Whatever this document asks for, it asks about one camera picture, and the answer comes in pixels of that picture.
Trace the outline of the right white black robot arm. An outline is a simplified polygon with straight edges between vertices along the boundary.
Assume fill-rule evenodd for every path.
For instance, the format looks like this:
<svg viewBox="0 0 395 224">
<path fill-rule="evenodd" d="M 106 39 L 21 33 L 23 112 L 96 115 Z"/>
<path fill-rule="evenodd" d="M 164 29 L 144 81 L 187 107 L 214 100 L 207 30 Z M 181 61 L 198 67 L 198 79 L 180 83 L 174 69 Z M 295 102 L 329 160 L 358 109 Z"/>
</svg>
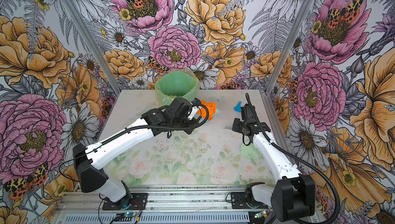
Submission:
<svg viewBox="0 0 395 224">
<path fill-rule="evenodd" d="M 281 222 L 296 221 L 315 213 L 315 187 L 313 180 L 302 175 L 298 166 L 277 149 L 270 128 L 256 117 L 255 107 L 241 107 L 241 118 L 235 119 L 232 131 L 242 134 L 245 146 L 252 145 L 266 160 L 275 184 L 250 183 L 245 189 L 245 203 L 250 208 L 262 205 L 271 209 Z"/>
</svg>

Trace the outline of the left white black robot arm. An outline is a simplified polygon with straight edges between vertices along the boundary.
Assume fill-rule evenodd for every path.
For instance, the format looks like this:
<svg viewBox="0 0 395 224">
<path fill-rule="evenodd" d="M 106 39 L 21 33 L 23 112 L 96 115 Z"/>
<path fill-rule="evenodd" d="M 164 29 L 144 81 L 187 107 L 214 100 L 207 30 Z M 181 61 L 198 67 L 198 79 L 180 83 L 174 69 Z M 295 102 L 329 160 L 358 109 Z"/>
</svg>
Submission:
<svg viewBox="0 0 395 224">
<path fill-rule="evenodd" d="M 73 160 L 81 191 L 103 195 L 111 210 L 137 208 L 126 183 L 110 178 L 104 167 L 120 154 L 163 132 L 168 136 L 176 130 L 191 134 L 200 126 L 198 111 L 201 108 L 199 99 L 189 102 L 177 97 L 170 105 L 145 112 L 134 123 L 107 139 L 88 146 L 76 145 Z"/>
</svg>

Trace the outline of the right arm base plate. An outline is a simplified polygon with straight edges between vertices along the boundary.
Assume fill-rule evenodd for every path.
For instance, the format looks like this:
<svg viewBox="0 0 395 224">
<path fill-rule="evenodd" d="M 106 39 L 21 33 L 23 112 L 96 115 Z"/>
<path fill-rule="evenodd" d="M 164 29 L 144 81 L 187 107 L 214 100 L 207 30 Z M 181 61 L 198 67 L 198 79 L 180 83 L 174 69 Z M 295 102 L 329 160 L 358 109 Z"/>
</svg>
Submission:
<svg viewBox="0 0 395 224">
<path fill-rule="evenodd" d="M 249 200 L 246 193 L 230 192 L 226 196 L 226 201 L 231 204 L 232 209 L 268 209 L 268 205 Z"/>
</svg>

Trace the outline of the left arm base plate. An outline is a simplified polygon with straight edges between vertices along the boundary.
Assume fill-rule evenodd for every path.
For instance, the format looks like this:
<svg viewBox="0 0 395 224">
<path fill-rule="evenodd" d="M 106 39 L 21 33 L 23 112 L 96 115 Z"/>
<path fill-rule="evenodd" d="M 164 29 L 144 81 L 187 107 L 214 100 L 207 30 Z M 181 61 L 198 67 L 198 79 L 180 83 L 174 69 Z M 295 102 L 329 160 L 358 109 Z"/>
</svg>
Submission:
<svg viewBox="0 0 395 224">
<path fill-rule="evenodd" d="M 106 197 L 102 209 L 105 211 L 145 210 L 147 198 L 147 193 L 127 194 L 117 202 L 111 202 L 110 199 Z"/>
</svg>

